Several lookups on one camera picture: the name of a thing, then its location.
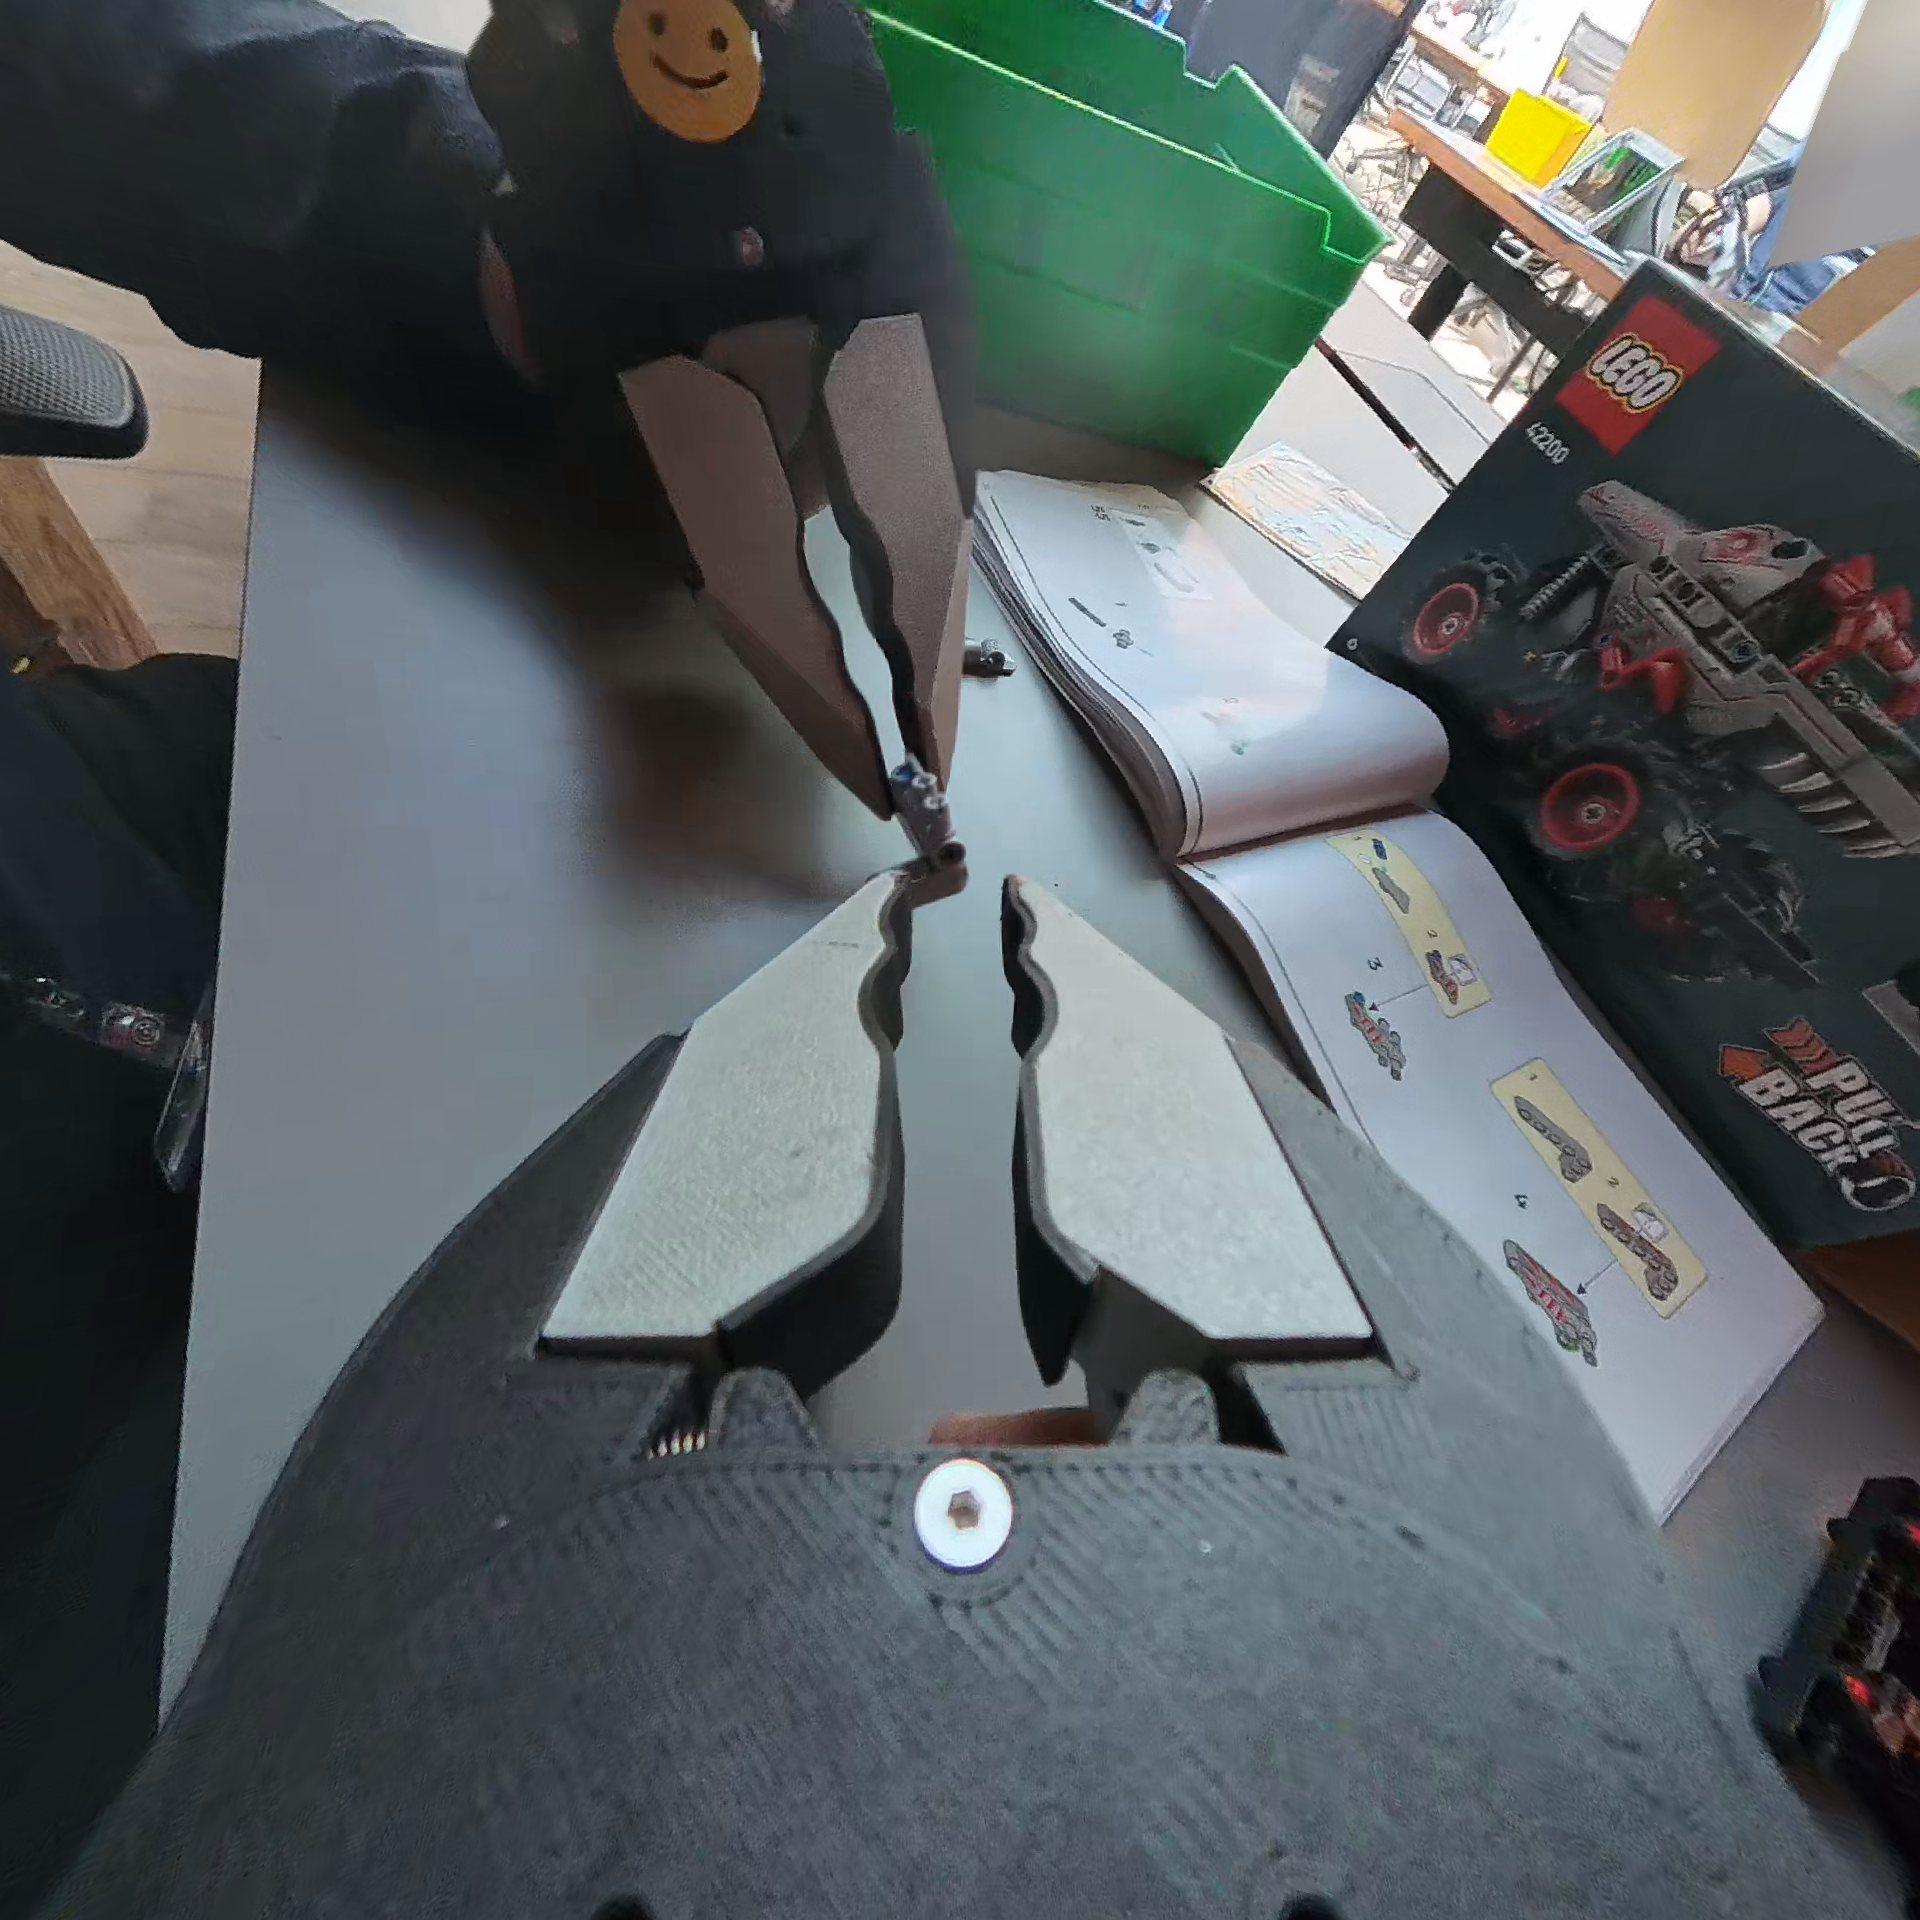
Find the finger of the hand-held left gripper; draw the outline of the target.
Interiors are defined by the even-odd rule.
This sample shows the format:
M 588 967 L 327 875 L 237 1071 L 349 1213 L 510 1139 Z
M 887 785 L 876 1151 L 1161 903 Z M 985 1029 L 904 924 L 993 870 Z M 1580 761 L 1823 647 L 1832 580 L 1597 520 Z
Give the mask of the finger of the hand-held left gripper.
M 972 515 L 919 316 L 859 319 L 817 388 L 831 517 L 887 663 L 901 743 L 952 779 Z
M 803 517 L 761 398 L 670 355 L 616 379 L 679 520 L 699 597 L 814 759 L 873 816 L 895 801 L 873 713 L 803 553 Z

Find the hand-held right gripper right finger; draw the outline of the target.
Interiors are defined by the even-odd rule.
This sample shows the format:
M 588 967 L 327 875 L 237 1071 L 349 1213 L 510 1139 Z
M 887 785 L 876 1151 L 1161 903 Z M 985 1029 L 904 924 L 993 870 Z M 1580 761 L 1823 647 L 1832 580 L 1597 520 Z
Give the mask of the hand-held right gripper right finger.
M 1056 893 L 998 888 L 1014 1283 L 1044 1385 L 1375 1357 L 1375 1323 L 1231 1035 Z

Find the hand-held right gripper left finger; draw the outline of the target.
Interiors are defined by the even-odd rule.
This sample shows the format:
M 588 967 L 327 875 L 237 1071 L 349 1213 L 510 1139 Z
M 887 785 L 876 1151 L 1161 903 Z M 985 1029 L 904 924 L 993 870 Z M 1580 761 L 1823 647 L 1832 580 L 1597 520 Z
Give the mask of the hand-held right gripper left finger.
M 566 1360 L 779 1373 L 806 1400 L 903 1288 L 904 873 L 877 873 L 679 1037 L 540 1329 Z

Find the small dark grey lego connector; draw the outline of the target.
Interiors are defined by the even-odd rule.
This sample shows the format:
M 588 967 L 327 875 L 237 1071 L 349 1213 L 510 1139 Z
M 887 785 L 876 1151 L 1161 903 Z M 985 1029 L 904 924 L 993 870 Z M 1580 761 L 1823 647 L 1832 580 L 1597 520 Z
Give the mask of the small dark grey lego connector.
M 887 779 L 895 821 L 911 846 L 899 870 L 903 896 L 915 907 L 957 896 L 968 883 L 968 852 L 952 829 L 941 779 L 915 753 L 904 753 Z

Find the black lego assembly red pins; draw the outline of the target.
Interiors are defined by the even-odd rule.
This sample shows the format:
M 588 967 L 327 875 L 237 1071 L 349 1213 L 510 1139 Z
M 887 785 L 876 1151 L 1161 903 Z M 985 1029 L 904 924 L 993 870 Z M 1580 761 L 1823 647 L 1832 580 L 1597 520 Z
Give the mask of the black lego assembly red pins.
M 1759 1656 L 1753 1704 L 1782 1760 L 1916 1760 L 1918 1483 L 1865 1478 L 1782 1644 Z

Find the person's left forearm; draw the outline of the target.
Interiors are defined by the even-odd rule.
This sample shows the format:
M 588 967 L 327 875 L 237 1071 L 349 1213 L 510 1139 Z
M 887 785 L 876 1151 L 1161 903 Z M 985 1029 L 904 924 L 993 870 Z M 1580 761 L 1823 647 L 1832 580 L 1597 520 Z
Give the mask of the person's left forearm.
M 461 55 L 327 4 L 1 4 L 5 243 L 193 348 L 536 420 L 481 300 L 503 165 Z

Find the lego instruction booklet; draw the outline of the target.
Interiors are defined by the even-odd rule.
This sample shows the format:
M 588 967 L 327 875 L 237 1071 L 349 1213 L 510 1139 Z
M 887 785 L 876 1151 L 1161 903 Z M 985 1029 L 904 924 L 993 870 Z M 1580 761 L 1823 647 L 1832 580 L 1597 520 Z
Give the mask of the lego instruction booklet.
M 1668 1520 L 1821 1308 L 1430 809 L 1440 721 L 1152 487 L 987 471 L 974 553 L 1289 1061 L 1527 1302 Z

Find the lego set box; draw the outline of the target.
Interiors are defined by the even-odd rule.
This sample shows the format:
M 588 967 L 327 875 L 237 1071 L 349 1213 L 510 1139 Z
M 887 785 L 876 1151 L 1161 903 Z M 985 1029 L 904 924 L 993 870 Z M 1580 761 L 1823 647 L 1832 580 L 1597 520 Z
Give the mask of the lego set box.
M 1772 1232 L 1918 1217 L 1918 464 L 1631 272 L 1337 647 Z

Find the green plastic bin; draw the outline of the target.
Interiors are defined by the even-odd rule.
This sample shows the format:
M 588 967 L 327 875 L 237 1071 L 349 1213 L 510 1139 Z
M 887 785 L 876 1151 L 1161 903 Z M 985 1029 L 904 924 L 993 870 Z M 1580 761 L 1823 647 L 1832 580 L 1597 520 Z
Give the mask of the green plastic bin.
M 1003 412 L 1224 464 L 1387 233 L 1241 71 L 1100 1 L 861 4 Z

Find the clear plastic bag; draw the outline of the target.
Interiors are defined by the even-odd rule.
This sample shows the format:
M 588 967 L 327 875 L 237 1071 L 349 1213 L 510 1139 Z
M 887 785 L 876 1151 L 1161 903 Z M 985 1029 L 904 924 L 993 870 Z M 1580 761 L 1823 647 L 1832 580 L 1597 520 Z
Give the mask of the clear plastic bag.
M 1259 439 L 1199 477 L 1197 488 L 1356 607 L 1451 494 L 1420 462 L 1412 468 L 1420 477 L 1408 485 L 1409 499 L 1385 510 L 1375 494 L 1339 477 L 1305 447 Z

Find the wooden background table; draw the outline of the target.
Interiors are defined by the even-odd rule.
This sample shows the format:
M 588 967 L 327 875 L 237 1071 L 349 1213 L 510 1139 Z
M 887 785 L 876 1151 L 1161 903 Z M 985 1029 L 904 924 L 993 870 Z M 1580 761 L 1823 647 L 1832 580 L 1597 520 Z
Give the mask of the wooden background table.
M 1625 286 L 1631 265 L 1544 220 L 1537 195 L 1487 148 L 1396 107 L 1387 116 L 1424 165 L 1398 224 L 1438 261 L 1408 310 L 1429 345 L 1467 294 L 1480 294 L 1548 357 L 1565 355 Z

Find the person's dark clothing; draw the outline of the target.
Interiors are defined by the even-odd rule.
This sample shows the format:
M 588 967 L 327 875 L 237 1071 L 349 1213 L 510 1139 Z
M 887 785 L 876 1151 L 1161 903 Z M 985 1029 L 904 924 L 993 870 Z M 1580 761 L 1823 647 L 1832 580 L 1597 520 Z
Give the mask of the person's dark clothing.
M 165 1155 L 213 983 L 237 663 L 5 676 L 1 1899 L 153 1740 L 199 1193 Z

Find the yellow box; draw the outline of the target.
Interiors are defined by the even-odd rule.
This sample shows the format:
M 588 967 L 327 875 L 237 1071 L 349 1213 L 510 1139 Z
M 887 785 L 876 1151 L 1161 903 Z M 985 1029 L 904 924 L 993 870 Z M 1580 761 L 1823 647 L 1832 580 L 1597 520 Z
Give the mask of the yellow box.
M 1544 187 L 1571 166 L 1593 129 L 1591 116 L 1517 86 L 1507 96 L 1483 145 L 1525 182 Z

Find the green framed box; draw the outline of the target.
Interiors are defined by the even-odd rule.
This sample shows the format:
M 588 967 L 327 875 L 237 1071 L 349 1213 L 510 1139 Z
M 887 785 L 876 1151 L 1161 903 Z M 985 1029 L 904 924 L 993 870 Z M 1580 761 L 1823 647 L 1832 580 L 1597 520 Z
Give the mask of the green framed box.
M 1541 213 L 1568 233 L 1607 233 L 1679 166 L 1661 139 L 1627 128 L 1585 141 L 1541 195 Z

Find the brown cardboard sheet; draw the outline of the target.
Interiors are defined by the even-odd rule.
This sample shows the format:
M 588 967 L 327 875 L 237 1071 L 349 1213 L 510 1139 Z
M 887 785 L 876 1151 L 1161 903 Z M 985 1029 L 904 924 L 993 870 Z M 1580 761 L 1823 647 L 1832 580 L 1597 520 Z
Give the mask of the brown cardboard sheet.
M 1825 1 L 1653 1 L 1599 124 L 1648 133 L 1720 177 L 1753 145 L 1829 13 Z

